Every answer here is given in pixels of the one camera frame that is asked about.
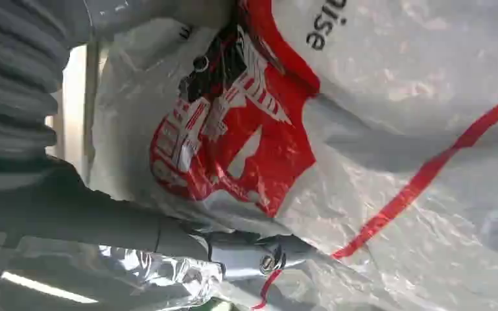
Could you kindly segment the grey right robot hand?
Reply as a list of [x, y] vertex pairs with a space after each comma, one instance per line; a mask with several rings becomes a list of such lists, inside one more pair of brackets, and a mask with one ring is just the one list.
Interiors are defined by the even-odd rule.
[[312, 252], [295, 236], [200, 235], [174, 218], [87, 188], [72, 165], [53, 157], [0, 160], [0, 233], [216, 262], [229, 279], [291, 268]]

